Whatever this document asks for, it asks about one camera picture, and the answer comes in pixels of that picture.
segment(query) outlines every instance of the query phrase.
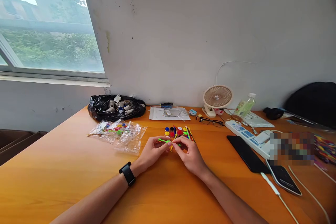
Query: person's left hand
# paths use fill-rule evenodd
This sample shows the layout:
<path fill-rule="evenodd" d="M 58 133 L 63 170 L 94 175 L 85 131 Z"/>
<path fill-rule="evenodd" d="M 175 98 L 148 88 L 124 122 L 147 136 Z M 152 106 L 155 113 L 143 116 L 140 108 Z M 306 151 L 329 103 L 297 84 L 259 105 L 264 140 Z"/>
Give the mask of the person's left hand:
<path fill-rule="evenodd" d="M 142 171 L 147 170 L 148 167 L 153 165 L 163 152 L 168 152 L 172 143 L 158 142 L 158 139 L 170 140 L 168 136 L 155 136 L 148 138 L 148 141 L 142 151 L 140 157 L 135 161 L 137 165 L 142 167 Z"/>

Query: white wall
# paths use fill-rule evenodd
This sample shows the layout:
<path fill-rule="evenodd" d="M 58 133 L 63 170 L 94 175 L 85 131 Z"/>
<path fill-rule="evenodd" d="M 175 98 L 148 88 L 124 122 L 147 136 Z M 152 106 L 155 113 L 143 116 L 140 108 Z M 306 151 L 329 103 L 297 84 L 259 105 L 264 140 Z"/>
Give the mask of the white wall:
<path fill-rule="evenodd" d="M 0 80 L 0 129 L 50 131 L 100 94 L 103 87 Z"/>
<path fill-rule="evenodd" d="M 280 106 L 302 85 L 335 81 L 335 0 L 87 0 L 112 93 L 202 106 L 218 83 L 235 107 Z"/>

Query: person's right hand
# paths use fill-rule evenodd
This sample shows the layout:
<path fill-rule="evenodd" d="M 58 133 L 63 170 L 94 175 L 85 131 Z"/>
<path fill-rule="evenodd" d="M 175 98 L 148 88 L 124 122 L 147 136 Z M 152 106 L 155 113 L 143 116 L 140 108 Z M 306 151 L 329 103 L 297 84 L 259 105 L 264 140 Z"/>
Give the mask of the person's right hand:
<path fill-rule="evenodd" d="M 189 171 L 197 177 L 201 177 L 204 173 L 209 171 L 195 142 L 184 136 L 180 136 L 174 139 L 172 143 L 177 154 Z M 187 153 L 184 153 L 178 144 L 181 144 L 183 149 L 187 149 Z"/>

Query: smartwatch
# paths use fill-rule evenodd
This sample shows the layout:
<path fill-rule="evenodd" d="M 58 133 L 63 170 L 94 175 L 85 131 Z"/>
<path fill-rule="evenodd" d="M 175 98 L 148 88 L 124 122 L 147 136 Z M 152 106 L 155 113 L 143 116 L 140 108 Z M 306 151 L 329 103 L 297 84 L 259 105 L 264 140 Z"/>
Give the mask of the smartwatch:
<path fill-rule="evenodd" d="M 125 179 L 128 183 L 128 186 L 131 186 L 135 183 L 135 177 L 133 175 L 133 172 L 130 169 L 130 165 L 132 163 L 128 162 L 127 164 L 125 164 L 120 170 L 119 173 L 123 173 L 125 176 Z"/>

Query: plastic bottle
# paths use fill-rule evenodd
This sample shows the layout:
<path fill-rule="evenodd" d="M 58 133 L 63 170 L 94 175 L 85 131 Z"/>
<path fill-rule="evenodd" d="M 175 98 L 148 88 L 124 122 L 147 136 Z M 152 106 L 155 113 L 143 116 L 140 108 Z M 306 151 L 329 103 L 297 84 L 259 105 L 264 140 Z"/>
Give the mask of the plastic bottle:
<path fill-rule="evenodd" d="M 243 99 L 238 104 L 237 108 L 234 110 L 232 117 L 237 121 L 242 121 L 245 116 L 251 111 L 251 108 L 255 104 L 254 98 L 257 95 L 254 93 L 249 93 L 247 99 Z"/>

